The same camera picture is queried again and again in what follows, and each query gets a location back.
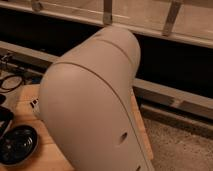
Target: black panel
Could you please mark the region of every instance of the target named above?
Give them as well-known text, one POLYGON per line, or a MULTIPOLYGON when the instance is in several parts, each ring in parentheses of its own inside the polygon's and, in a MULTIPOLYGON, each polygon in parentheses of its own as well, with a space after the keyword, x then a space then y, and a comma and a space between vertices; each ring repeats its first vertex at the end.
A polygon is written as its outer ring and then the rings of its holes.
POLYGON ((0 40, 55 55, 62 55, 99 29, 0 8, 0 40))
POLYGON ((137 77, 213 98, 213 50, 137 36, 141 66, 137 77))
MULTIPOLYGON (((0 8, 0 40, 62 55, 99 27, 0 8)), ((137 77, 213 98, 213 50, 137 35, 137 77)))

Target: small hole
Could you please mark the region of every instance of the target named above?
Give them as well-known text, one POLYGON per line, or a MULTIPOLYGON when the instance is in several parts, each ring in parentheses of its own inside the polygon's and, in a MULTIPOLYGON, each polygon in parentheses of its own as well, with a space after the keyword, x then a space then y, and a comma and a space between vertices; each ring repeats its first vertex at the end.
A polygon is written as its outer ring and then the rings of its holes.
POLYGON ((136 169, 136 171, 140 171, 141 170, 141 166, 138 166, 138 168, 136 169))
POLYGON ((122 144, 125 139, 127 138, 127 132, 125 132, 123 135, 121 135, 120 139, 119 139, 119 145, 122 144))

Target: wooden countertop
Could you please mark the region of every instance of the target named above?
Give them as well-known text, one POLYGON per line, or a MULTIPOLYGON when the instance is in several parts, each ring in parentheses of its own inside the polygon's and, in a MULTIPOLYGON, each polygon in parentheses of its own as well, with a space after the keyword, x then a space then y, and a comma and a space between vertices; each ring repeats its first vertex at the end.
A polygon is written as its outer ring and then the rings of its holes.
MULTIPOLYGON (((39 85, 23 87, 12 124, 12 127, 23 124, 34 127, 39 135, 37 149, 28 159, 16 166, 0 165, 1 171, 74 171, 72 165, 54 143, 43 122, 33 115, 29 102, 38 97, 38 89, 39 85)), ((148 156, 150 159, 153 159, 151 145, 133 93, 131 100, 136 122, 144 140, 148 156)))

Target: black round object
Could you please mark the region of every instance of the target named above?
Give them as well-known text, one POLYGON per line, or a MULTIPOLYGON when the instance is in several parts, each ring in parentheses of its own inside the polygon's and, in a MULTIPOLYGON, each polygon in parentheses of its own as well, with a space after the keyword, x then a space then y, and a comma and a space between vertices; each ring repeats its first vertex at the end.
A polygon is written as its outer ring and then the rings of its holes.
POLYGON ((0 162, 14 165, 23 161, 34 151, 37 141, 34 128, 27 125, 15 127, 0 140, 0 162))

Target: shelf bracket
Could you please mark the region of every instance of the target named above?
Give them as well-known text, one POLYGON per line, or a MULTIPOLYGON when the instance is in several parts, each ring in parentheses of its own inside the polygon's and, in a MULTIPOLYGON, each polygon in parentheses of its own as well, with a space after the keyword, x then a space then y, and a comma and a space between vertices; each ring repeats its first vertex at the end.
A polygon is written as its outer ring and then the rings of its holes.
POLYGON ((112 0, 104 0, 103 23, 105 25, 112 24, 112 0))
POLYGON ((162 31, 163 36, 169 36, 172 33, 172 29, 175 24, 177 15, 180 11, 182 3, 183 0, 172 0, 169 13, 162 31))
POLYGON ((43 6, 39 2, 39 0, 31 0, 31 7, 32 7, 32 10, 35 12, 39 12, 43 9, 43 6))

